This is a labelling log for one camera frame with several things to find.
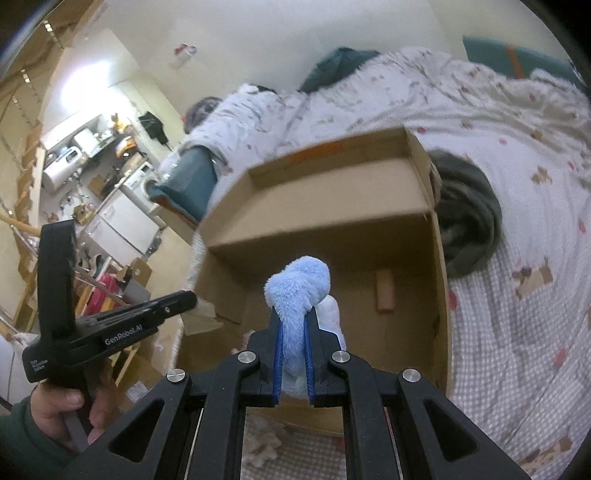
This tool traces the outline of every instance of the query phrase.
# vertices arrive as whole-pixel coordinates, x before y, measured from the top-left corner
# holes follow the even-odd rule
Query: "green sleeve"
[[[75,457],[35,425],[29,398],[14,405],[10,415],[0,416],[0,447],[2,460],[26,480],[54,479]]]

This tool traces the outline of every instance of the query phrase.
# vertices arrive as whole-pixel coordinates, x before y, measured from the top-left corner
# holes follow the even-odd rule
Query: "washing machine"
[[[146,185],[158,181],[156,169],[151,163],[144,162],[123,183],[121,191],[162,229],[166,227],[166,223],[160,217],[154,215],[159,205],[150,201],[150,197],[146,192]]]

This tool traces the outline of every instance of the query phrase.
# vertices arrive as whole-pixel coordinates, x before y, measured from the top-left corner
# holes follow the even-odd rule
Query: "kitchen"
[[[82,64],[66,59],[45,106],[50,129],[41,136],[46,153],[37,220],[40,226],[73,218],[86,255],[103,254],[119,265],[158,247],[166,224],[145,187],[158,181],[160,161],[183,134],[176,111],[124,54],[94,63],[88,55]]]

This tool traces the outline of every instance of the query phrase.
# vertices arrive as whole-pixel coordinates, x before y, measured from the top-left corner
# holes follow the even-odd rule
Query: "refrigerator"
[[[158,225],[121,191],[116,192],[85,229],[87,242],[113,257],[121,265],[129,265],[143,256],[150,247]]]

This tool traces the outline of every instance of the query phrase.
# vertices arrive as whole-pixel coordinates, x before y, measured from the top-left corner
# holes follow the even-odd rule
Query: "bed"
[[[502,239],[487,268],[449,282],[450,398],[534,479],[556,479],[591,427],[591,109],[584,94],[539,70],[512,80],[407,47],[309,95],[232,94],[179,152],[205,147],[223,168],[210,209],[251,166],[394,125],[414,131],[427,150],[477,165],[499,199]],[[178,163],[174,155],[164,168]],[[199,234],[193,249],[187,287],[200,268]],[[308,441],[322,460],[317,477],[344,475],[332,443],[312,434]],[[294,455],[243,475],[291,478],[282,462],[295,465]]]

